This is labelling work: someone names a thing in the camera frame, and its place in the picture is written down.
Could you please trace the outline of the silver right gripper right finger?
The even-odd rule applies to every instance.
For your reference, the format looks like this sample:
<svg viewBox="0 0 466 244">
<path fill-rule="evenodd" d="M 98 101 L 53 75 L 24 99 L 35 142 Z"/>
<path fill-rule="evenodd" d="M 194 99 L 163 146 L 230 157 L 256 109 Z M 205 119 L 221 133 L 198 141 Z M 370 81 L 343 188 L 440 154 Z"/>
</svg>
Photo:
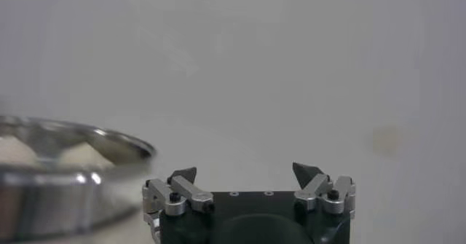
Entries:
<svg viewBox="0 0 466 244">
<path fill-rule="evenodd" d="M 308 212 L 323 209 L 329 215 L 355 214 L 356 185 L 353 178 L 339 176 L 335 181 L 319 167 L 292 163 L 300 189 L 293 193 L 297 203 Z"/>
</svg>

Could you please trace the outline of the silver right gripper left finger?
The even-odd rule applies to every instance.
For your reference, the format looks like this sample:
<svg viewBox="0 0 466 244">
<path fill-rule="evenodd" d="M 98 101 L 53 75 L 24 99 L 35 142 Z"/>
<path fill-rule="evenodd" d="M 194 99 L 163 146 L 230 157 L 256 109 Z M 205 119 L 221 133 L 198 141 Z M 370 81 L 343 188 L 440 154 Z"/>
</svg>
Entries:
<svg viewBox="0 0 466 244">
<path fill-rule="evenodd" d="M 144 213 L 182 216 L 188 207 L 200 213 L 213 212 L 214 195 L 194 185 L 196 175 L 197 168 L 191 167 L 175 170 L 166 181 L 146 180 L 142 186 Z"/>
</svg>

